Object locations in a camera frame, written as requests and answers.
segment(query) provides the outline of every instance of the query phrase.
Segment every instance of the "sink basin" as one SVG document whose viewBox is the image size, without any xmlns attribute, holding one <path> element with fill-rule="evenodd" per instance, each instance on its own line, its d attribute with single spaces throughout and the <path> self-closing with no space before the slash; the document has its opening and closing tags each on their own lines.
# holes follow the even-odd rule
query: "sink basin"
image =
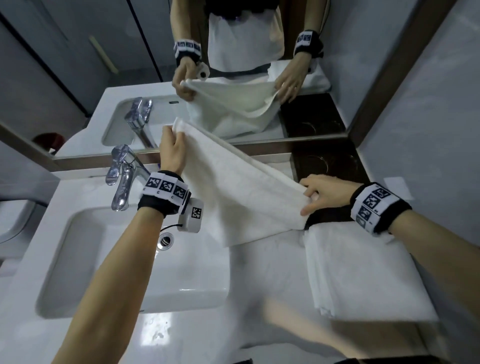
<svg viewBox="0 0 480 364">
<path fill-rule="evenodd" d="M 136 213 L 110 208 L 83 210 L 65 229 L 56 257 L 36 303 L 44 318 L 72 317 L 90 280 Z M 167 216 L 163 226 L 178 223 Z M 161 313 L 220 306 L 230 289 L 229 249 L 205 230 L 169 232 L 173 242 L 157 249 L 141 312 Z"/>
<path fill-rule="evenodd" d="M 162 138 L 163 125 L 173 124 L 176 117 L 189 120 L 187 103 L 176 95 L 150 97 L 153 101 L 152 112 L 148 124 L 150 131 L 157 144 L 160 144 Z M 132 99 L 119 103 L 113 112 L 113 116 L 108 124 L 102 138 L 104 146 L 117 146 L 127 144 L 132 149 L 143 149 L 143 145 L 138 136 L 130 129 L 125 121 L 125 115 L 132 107 Z"/>
</svg>

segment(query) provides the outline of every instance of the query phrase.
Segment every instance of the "person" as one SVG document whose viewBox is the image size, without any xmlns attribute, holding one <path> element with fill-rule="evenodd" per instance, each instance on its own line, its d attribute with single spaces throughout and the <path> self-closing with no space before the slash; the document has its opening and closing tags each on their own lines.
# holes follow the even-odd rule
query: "person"
<svg viewBox="0 0 480 364">
<path fill-rule="evenodd" d="M 281 103 L 297 96 L 310 61 L 320 56 L 319 33 L 329 0 L 307 0 L 304 31 L 299 35 L 292 61 L 276 79 Z M 228 73 L 262 67 L 284 55 L 284 35 L 279 0 L 206 0 L 208 17 L 208 61 L 210 67 Z M 177 95 L 192 101 L 195 92 L 180 85 L 196 78 L 201 46 L 192 39 L 189 0 L 173 0 L 170 23 L 175 44 L 177 69 L 172 85 Z"/>
<path fill-rule="evenodd" d="M 160 144 L 165 174 L 180 177 L 185 148 L 185 135 L 174 136 L 171 127 L 165 126 Z M 306 196 L 320 196 L 299 212 L 303 216 L 321 208 L 349 205 L 352 197 L 361 196 L 358 192 L 371 186 L 325 175 L 310 175 L 300 183 L 307 187 Z M 142 204 L 141 200 L 139 206 L 94 274 L 53 364 L 118 363 L 127 349 L 152 271 L 160 229 L 169 214 L 161 212 L 168 210 L 165 204 Z M 411 209 L 401 212 L 386 228 L 480 319 L 480 249 Z"/>
</svg>

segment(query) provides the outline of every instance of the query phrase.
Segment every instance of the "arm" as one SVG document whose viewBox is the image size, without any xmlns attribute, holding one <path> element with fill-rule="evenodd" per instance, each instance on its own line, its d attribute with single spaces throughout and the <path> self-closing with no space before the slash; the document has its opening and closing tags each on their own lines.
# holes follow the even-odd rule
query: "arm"
<svg viewBox="0 0 480 364">
<path fill-rule="evenodd" d="M 179 39 L 191 39 L 192 32 L 190 30 L 190 13 L 189 0 L 173 0 L 170 9 L 170 25 L 172 27 L 173 38 L 175 41 Z M 197 78 L 197 66 L 190 57 L 183 57 L 180 64 L 173 75 L 172 86 L 175 88 L 177 95 L 186 101 L 193 101 L 195 92 L 184 86 L 180 82 L 188 78 Z"/>
<path fill-rule="evenodd" d="M 303 216 L 326 207 L 350 204 L 361 183 L 325 175 L 310 175 L 300 183 L 305 194 L 320 197 L 301 211 Z M 480 320 L 480 249 L 451 231 L 408 210 L 390 225 L 389 231 L 403 242 L 408 252 L 442 285 Z"/>
<path fill-rule="evenodd" d="M 305 7 L 305 21 L 303 30 L 320 31 L 324 18 L 327 0 L 307 0 Z M 307 52 L 298 52 L 275 80 L 278 90 L 277 98 L 280 103 L 292 102 L 300 91 L 308 73 L 312 55 Z"/>
<path fill-rule="evenodd" d="M 181 174 L 184 135 L 164 127 L 162 169 Z M 152 272 L 164 216 L 140 208 L 90 282 L 53 364 L 118 363 L 127 349 Z"/>
</svg>

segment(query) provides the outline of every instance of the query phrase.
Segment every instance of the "chrome faucet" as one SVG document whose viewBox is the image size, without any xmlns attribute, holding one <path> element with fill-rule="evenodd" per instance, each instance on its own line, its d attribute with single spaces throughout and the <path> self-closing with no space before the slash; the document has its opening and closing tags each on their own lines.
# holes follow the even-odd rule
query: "chrome faucet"
<svg viewBox="0 0 480 364">
<path fill-rule="evenodd" d="M 112 149 L 112 159 L 112 166 L 108 170 L 105 182 L 107 185 L 113 186 L 117 182 L 121 170 L 120 184 L 113 196 L 112 210 L 125 211 L 128 209 L 128 197 L 133 181 L 139 177 L 143 183 L 146 183 L 150 172 L 126 144 Z"/>
<path fill-rule="evenodd" d="M 133 100 L 130 111 L 125 115 L 125 121 L 131 129 L 138 135 L 145 148 L 157 148 L 153 139 L 148 120 L 152 111 L 153 101 L 137 97 Z"/>
</svg>

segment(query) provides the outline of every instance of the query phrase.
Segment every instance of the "mirror frame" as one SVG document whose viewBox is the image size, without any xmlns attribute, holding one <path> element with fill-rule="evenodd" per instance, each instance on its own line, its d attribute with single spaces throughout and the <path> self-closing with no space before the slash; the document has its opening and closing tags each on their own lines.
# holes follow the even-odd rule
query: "mirror frame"
<svg viewBox="0 0 480 364">
<path fill-rule="evenodd" d="M 250 156 L 290 153 L 301 150 L 311 143 L 333 139 L 348 138 L 355 147 L 359 147 L 455 3 L 456 0 L 418 0 L 399 39 L 380 68 L 346 132 L 232 143 L 232 145 Z M 0 141 L 51 172 L 111 165 L 110 154 L 52 158 L 48 153 L 1 124 Z M 158 149 L 146 149 L 135 153 L 144 164 L 160 163 Z"/>
</svg>

